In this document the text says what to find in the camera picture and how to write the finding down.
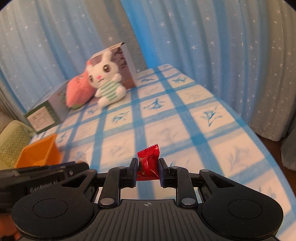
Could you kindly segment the left hand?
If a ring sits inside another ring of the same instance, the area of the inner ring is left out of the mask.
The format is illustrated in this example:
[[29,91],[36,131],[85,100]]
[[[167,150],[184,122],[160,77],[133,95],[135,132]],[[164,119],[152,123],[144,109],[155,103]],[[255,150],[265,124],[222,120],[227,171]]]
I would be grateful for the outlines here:
[[19,240],[20,234],[18,233],[15,224],[13,223],[12,216],[9,212],[4,212],[1,209],[0,214],[0,237],[1,241],[4,240]]

